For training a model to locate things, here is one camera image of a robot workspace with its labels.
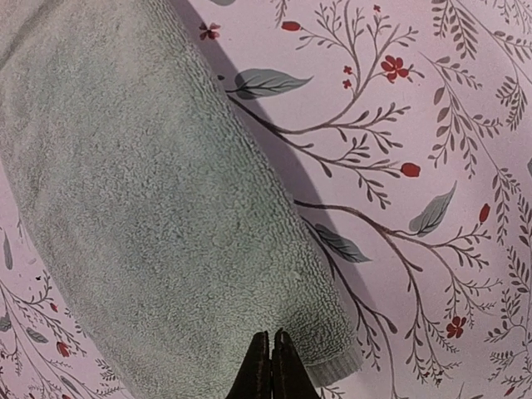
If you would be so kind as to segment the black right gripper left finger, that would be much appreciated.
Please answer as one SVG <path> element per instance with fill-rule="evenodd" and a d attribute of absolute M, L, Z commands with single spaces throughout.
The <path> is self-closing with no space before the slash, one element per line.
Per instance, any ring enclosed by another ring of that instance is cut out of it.
<path fill-rule="evenodd" d="M 271 361 L 267 332 L 253 335 L 227 399 L 269 399 Z"/>

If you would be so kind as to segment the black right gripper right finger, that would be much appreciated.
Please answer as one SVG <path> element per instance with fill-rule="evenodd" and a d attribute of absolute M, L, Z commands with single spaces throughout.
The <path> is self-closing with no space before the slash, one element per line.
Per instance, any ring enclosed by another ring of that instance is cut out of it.
<path fill-rule="evenodd" d="M 275 333 L 271 363 L 272 398 L 319 398 L 291 337 L 283 329 Z"/>

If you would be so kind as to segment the green panda towel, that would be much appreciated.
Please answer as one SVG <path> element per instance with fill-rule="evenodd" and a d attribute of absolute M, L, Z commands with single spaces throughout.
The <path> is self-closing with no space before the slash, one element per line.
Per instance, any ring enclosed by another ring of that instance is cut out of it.
<path fill-rule="evenodd" d="M 170 2 L 2 2 L 1 161 L 133 397 L 224 397 L 259 331 L 314 387 L 360 367 L 328 268 Z"/>

